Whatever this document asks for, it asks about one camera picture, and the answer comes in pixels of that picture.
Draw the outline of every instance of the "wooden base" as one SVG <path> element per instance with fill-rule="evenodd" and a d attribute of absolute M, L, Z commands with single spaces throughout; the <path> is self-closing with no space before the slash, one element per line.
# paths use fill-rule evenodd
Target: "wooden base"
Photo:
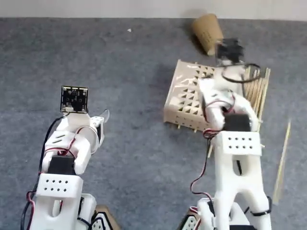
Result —
<path fill-rule="evenodd" d="M 106 205 L 97 205 L 95 211 L 97 213 L 99 212 L 105 212 L 107 218 L 109 219 L 109 222 L 112 226 L 113 230 L 120 230 L 120 226 L 117 224 L 115 218 L 112 216 L 112 214 L 110 213 L 109 208 Z"/>

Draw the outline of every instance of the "brown paper cup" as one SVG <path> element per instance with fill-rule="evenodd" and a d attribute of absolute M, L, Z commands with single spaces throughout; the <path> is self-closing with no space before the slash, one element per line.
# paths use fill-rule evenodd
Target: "brown paper cup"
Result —
<path fill-rule="evenodd" d="M 216 41 L 224 38 L 216 15 L 209 13 L 196 19 L 192 29 L 206 53 L 214 55 Z"/>

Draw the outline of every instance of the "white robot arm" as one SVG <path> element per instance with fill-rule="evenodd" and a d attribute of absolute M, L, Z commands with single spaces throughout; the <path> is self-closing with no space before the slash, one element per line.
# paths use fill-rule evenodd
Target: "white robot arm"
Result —
<path fill-rule="evenodd" d="M 62 87 L 61 111 L 65 116 L 44 144 L 41 172 L 27 195 L 27 205 L 32 204 L 28 230 L 112 229 L 106 213 L 95 214 L 95 198 L 82 193 L 79 175 L 102 145 L 104 123 L 109 118 L 108 110 L 100 116 L 88 115 L 87 95 L 87 88 Z"/>
<path fill-rule="evenodd" d="M 103 116 L 89 117 L 88 114 L 69 114 L 62 119 L 45 144 L 43 172 L 48 171 L 53 156 L 68 154 L 75 158 L 76 174 L 83 174 L 91 155 L 102 145 L 104 122 Z"/>
<path fill-rule="evenodd" d="M 211 78 L 198 82 L 204 117 L 210 131 L 216 133 L 208 137 L 214 151 L 216 193 L 213 198 L 208 196 L 198 202 L 201 218 L 195 230 L 272 230 L 272 201 L 265 195 L 262 182 L 259 120 L 250 102 L 242 96 L 242 84 L 235 83 L 243 82 L 240 78 L 245 72 L 238 58 L 241 47 L 236 43 L 235 39 L 226 42 L 218 54 L 225 58 L 221 60 L 222 66 Z M 227 46 L 236 49 L 227 50 Z M 234 172 L 234 161 L 240 164 L 240 175 Z M 249 205 L 253 225 L 234 202 L 238 193 Z"/>

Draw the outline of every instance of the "gray carpet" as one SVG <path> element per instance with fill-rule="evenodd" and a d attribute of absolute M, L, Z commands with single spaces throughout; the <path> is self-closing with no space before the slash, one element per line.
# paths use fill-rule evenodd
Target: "gray carpet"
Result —
<path fill-rule="evenodd" d="M 191 20 L 0 19 L 0 229 L 19 228 L 43 136 L 59 113 L 61 85 L 90 89 L 90 115 L 108 108 L 106 139 L 83 175 L 124 230 L 174 230 L 198 196 L 201 133 L 163 124 L 178 59 L 213 65 L 189 34 Z M 283 198 L 274 230 L 306 228 L 307 23 L 221 20 L 246 60 L 272 69 L 261 129 L 265 191 L 272 196 L 288 118 Z M 214 193 L 214 165 L 196 188 Z"/>

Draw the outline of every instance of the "white wall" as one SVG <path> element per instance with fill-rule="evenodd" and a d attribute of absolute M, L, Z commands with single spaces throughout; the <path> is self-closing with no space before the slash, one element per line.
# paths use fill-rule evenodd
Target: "white wall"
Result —
<path fill-rule="evenodd" d="M 0 17 L 219 18 L 307 21 L 307 0 L 0 0 Z"/>

